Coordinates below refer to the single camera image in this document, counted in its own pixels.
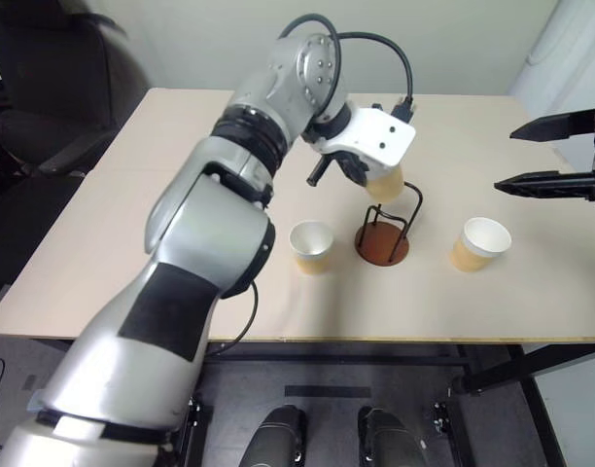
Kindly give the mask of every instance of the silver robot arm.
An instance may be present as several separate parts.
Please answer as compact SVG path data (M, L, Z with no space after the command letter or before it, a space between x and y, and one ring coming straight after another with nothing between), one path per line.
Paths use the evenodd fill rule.
M326 35L276 42L268 66L236 91L157 201L145 234L149 263L83 330L43 411L14 430L0 466L170 463L168 435L187 413L213 308L248 288L273 247L264 208L295 140L303 134L322 154L342 152L345 174L365 185L370 170L397 166L413 136L382 111L348 104L341 86L329 95L335 67ZM391 126L409 133L395 139ZM359 142L365 131L371 136Z

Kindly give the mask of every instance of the chair backrest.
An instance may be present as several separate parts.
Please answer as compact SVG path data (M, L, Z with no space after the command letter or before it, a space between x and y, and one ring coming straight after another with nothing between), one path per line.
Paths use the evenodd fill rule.
M17 110L113 126L98 26L56 0L0 2L0 74Z

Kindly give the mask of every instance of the gray floor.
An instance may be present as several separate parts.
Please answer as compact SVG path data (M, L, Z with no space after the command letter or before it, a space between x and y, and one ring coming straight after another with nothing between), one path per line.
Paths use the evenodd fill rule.
M0 443L30 415L25 411L35 389L55 370L63 352L40 342L0 338L7 363L0 387ZM432 467L453 466L449 445L432 424L432 403L446 396L458 369L286 363L207 365L199 391L214 414L204 453L205 466L236 466L250 437L267 413L295 404L309 417L306 466L356 466L356 414L365 404L395 413L426 444ZM368 387L370 397L285 397L286 385ZM462 399L478 467L544 466L541 446L517 384Z

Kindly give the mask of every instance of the white wall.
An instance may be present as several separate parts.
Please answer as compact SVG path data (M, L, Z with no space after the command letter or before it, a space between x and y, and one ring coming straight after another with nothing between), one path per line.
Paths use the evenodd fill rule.
M595 0L559 3L511 93L533 118L595 107ZM592 135L554 146L576 170L590 169ZM567 464L595 467L595 358L536 381Z
M234 89L282 28L309 12L406 49L417 92L506 93L556 0L62 0L113 19L153 86ZM401 65L375 44L343 46L350 90L400 91Z

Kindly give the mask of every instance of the wooden table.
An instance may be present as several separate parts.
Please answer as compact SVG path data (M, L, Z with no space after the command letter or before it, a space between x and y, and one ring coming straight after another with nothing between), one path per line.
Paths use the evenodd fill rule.
M80 334L147 261L147 215L229 96L149 91L0 303L1 335ZM385 109L396 99L353 98ZM508 139L528 121L511 97L418 95L415 101L417 136L403 170L425 202L407 258L379 268L358 256L352 240L368 195L336 166L316 189L309 187L318 156L297 142L274 180L269 216L276 245L257 278L259 314L246 339L595 341L595 205L515 198L492 188L521 172L571 168L549 144ZM404 191L385 207L409 215L414 202ZM513 246L488 268L463 273L447 252L473 216L505 224ZM325 275L304 276L293 263L288 234L304 219L323 220L334 231L333 269ZM251 307L250 292L220 302L211 339L232 339Z

